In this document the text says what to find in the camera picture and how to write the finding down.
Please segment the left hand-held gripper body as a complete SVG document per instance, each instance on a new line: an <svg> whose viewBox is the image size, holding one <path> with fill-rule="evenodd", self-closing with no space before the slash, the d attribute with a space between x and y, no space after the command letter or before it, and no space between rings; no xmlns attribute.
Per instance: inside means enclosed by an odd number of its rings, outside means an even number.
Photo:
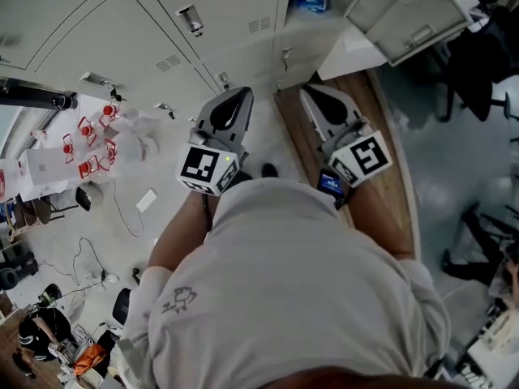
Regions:
<svg viewBox="0 0 519 389"><path fill-rule="evenodd" d="M221 196L240 171L248 153L244 132L210 135L192 130L178 157L175 176L188 189Z"/></svg>

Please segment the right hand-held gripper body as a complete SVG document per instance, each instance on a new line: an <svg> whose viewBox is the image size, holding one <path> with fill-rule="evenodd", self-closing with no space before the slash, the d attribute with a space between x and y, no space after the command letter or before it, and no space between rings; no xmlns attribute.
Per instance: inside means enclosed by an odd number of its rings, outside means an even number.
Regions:
<svg viewBox="0 0 519 389"><path fill-rule="evenodd" d="M350 187L358 187L392 166L392 157L380 130L366 118L342 127L321 145L326 165Z"/></svg>

